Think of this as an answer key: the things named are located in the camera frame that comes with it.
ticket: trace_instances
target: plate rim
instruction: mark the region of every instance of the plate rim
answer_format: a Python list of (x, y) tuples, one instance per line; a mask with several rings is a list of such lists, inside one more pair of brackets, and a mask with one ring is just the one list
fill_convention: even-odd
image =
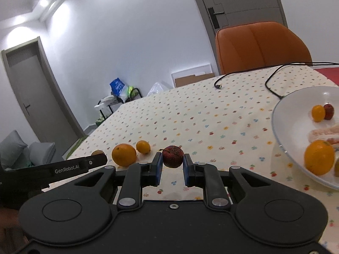
[(298, 168), (304, 172), (307, 176), (309, 176), (311, 179), (315, 180), (316, 182), (319, 182), (320, 184), (324, 185), (324, 186), (327, 186), (327, 187), (330, 187), (332, 189), (335, 189), (335, 190), (339, 190), (339, 185), (334, 185), (333, 183), (331, 182), (328, 182), (324, 179), (322, 179), (321, 177), (319, 176), (316, 176), (315, 174), (313, 174), (312, 172), (310, 172), (309, 170), (307, 170), (304, 166), (300, 165), (299, 163), (297, 163), (290, 155), (289, 153), (286, 151), (286, 149), (284, 148), (284, 146), (282, 145), (282, 143), (279, 141), (279, 138), (277, 137), (277, 134), (276, 134), (276, 131), (274, 129), (274, 125), (273, 125), (273, 120), (274, 120), (274, 112), (275, 112), (275, 109), (276, 107), (279, 105), (279, 103), (287, 96), (297, 92), (297, 91), (301, 91), (301, 90), (305, 90), (307, 88), (313, 88), (313, 87), (322, 87), (322, 88), (339, 88), (339, 87), (334, 87), (334, 86), (310, 86), (310, 87), (306, 87), (306, 88), (303, 88), (303, 89), (299, 89), (299, 90), (296, 90), (294, 92), (291, 92), (289, 93), (288, 95), (284, 96), (282, 99), (279, 100), (279, 102), (274, 106), (274, 109), (273, 109), (273, 112), (272, 112), (272, 119), (271, 119), (271, 126), (272, 126), (272, 131), (273, 131), (273, 134), (274, 134), (274, 137), (277, 141), (277, 143), (279, 144), (279, 147), (280, 149), (290, 158), (290, 160), (294, 163), (294, 165), (297, 165)]

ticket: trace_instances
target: gray door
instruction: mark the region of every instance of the gray door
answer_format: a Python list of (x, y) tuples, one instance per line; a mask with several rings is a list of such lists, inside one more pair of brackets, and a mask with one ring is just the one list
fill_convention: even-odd
[(55, 142), (56, 152), (63, 155), (78, 137), (46, 80), (37, 43), (7, 54), (7, 60), (28, 122), (41, 142)]
[(280, 0), (203, 0), (215, 33), (231, 26), (262, 21), (284, 24)]

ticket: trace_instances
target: floral pattern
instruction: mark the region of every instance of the floral pattern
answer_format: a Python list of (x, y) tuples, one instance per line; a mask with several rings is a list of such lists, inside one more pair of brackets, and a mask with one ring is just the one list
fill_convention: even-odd
[[(276, 68), (240, 73), (213, 84), (217, 77), (123, 104), (73, 153), (71, 158), (103, 150), (109, 164), (111, 150), (119, 143), (135, 147), (142, 137), (152, 146), (150, 155), (138, 153), (138, 161), (152, 161), (168, 145), (182, 146), (193, 162), (214, 164), (219, 170), (238, 165), (319, 199), (327, 208), (330, 231), (320, 240), (333, 253), (339, 243), (339, 192), (330, 191), (304, 175), (279, 148), (271, 128), (278, 98), (265, 88)], [(335, 86), (309, 67), (280, 70), (268, 86), (279, 95), (318, 85)], [(51, 188), (65, 183), (56, 182)], [(143, 188), (144, 199), (202, 199), (200, 188), (187, 188), (182, 166), (163, 167), (160, 186)]]

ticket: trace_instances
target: orange chair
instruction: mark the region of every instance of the orange chair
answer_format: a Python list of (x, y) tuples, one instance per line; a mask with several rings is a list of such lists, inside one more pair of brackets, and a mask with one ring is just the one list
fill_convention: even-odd
[(312, 62), (303, 41), (276, 22), (221, 29), (215, 39), (221, 74), (292, 62)]

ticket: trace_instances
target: black cable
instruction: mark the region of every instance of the black cable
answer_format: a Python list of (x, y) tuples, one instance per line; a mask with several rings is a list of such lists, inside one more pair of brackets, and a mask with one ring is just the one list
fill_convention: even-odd
[[(283, 64), (281, 66), (279, 66), (271, 75), (270, 77), (266, 80), (265, 82), (265, 87), (267, 88), (267, 90), (269, 90), (272, 94), (274, 94), (276, 97), (278, 97), (279, 99), (282, 99), (283, 96), (281, 95), (278, 95), (276, 92), (272, 91), (271, 88), (269, 88), (267, 86), (267, 83), (271, 80), (271, 78), (280, 70), (282, 69), (283, 67), (286, 67), (286, 66), (334, 66), (334, 65), (339, 65), (339, 63), (333, 63), (333, 62), (293, 62), (293, 63), (288, 63), (288, 64)], [(225, 78), (226, 76), (228, 75), (231, 75), (231, 74), (235, 74), (235, 73), (242, 73), (242, 72), (250, 72), (250, 71), (256, 71), (256, 70), (260, 70), (260, 69), (263, 69), (262, 67), (260, 68), (255, 68), (255, 69), (250, 69), (250, 70), (244, 70), (244, 71), (236, 71), (236, 72), (231, 72), (231, 73), (228, 73), (228, 74), (225, 74), (224, 76), (218, 78), (215, 82), (214, 82), (214, 87), (216, 89), (221, 89), (221, 85), (217, 85), (217, 83)]]

